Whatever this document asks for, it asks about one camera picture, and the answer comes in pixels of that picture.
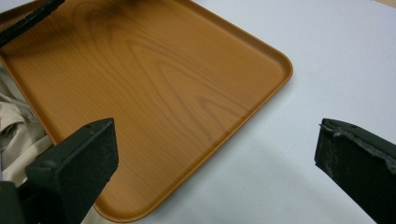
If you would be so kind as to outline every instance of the white surface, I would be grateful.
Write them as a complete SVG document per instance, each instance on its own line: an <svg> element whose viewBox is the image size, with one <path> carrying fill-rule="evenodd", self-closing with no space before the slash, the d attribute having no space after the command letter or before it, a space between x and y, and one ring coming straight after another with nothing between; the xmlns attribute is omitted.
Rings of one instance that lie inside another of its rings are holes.
<svg viewBox="0 0 396 224"><path fill-rule="evenodd" d="M33 1L34 0L0 0L0 13Z"/></svg>
<svg viewBox="0 0 396 224"><path fill-rule="evenodd" d="M323 118L396 143L396 9L369 0L195 0L285 53L291 81L137 223L374 223L315 166Z"/></svg>

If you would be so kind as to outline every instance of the tray rim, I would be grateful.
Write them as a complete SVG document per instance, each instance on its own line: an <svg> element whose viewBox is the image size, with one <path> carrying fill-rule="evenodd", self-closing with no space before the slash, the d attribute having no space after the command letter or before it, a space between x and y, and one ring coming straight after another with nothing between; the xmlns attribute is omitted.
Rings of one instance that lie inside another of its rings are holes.
<svg viewBox="0 0 396 224"><path fill-rule="evenodd" d="M218 27L221 27L222 30L225 30L227 33L231 34L232 36L237 37L238 39L243 39L242 42L248 43L251 47L258 49L260 52L263 51L269 51L271 50L271 55L276 58L276 61L283 61L283 64L285 64L285 67L282 67L282 70L285 70L285 76L282 78L282 82L278 84L273 91L271 91L267 98L263 99L262 101L258 102L258 106L254 109L251 110L250 113L234 128L232 129L227 136L225 136L215 147L213 147L210 152L206 153L198 162L195 163L195 165L188 171L186 174L183 175L182 178L180 178L175 185L172 186L168 191L166 191L165 194L162 194L160 199L157 200L155 203L151 205L151 207L144 212L142 212L140 215L136 216L129 216L127 217L122 217L118 218L116 216L111 216L110 213L106 211L105 208L101 208L97 203L93 205L95 210L98 212L98 214L101 217L104 217L107 220L110 221L115 221L115 222L133 222L137 221L143 217L146 217L149 215L153 210L155 210L159 205L161 205L175 190L177 190L187 179L195 173L196 170L198 170L206 161L208 161L216 152L219 151L219 149L236 133L238 132L243 125L245 125L256 113L259 111L269 100L272 99L272 97L282 88L286 85L286 83L291 79L292 74L293 74L293 65L290 61L290 59L281 51L278 49L275 49L274 47L268 45L267 43L263 42L259 38L257 38L254 35L249 34L248 32L242 30L238 26L230 23L229 21L224 20L221 16L218 16L217 14L213 13L212 11L209 11L208 9L201 7L197 3L192 2L191 0L185 1L185 0L173 0L174 2L177 2L178 4L182 5L183 7L192 10L195 14L199 14L200 16L205 17L208 21L211 21ZM35 107L34 99L29 98L28 94L25 91L25 88L22 86L22 82L20 81L18 76L14 76L13 74L16 74L15 71L13 71L12 67L8 64L7 62L7 56L4 56L1 53L0 50L0 61L3 63L4 67L8 70L10 73L11 77L14 79L17 87L20 89L21 93L25 97L26 101L28 104L32 107L33 111L35 112L37 118L39 119L40 123L43 124L43 127L45 131L49 134L49 138L54 142L58 142L54 136L51 133L51 129L49 129L49 125L46 125L46 119L44 119L45 115L43 115L40 112L39 108Z"/></svg>

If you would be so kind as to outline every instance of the fabric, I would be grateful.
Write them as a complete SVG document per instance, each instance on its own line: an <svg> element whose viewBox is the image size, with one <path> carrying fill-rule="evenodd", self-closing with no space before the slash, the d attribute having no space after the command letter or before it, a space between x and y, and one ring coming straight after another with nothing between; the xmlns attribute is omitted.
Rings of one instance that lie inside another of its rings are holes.
<svg viewBox="0 0 396 224"><path fill-rule="evenodd" d="M52 143L2 64L0 133L2 179L19 186L26 178L26 165Z"/></svg>

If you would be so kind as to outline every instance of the wood grain pattern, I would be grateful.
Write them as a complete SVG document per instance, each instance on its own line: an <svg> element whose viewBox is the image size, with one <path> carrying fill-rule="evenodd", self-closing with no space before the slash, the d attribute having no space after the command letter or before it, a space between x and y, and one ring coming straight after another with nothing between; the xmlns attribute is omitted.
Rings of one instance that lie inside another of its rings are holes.
<svg viewBox="0 0 396 224"><path fill-rule="evenodd" d="M146 216L290 78L280 52L190 1L69 0L0 51L55 143L115 118L120 167L97 200Z"/></svg>

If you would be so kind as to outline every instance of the orange-brown tray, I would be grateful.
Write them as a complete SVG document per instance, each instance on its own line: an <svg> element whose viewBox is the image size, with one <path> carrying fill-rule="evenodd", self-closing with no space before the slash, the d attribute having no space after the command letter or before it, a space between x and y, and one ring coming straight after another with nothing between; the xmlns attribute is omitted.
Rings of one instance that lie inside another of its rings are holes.
<svg viewBox="0 0 396 224"><path fill-rule="evenodd" d="M120 167L95 203L146 216L290 78L290 61L191 1L69 0L0 50L55 143L113 117Z"/></svg>

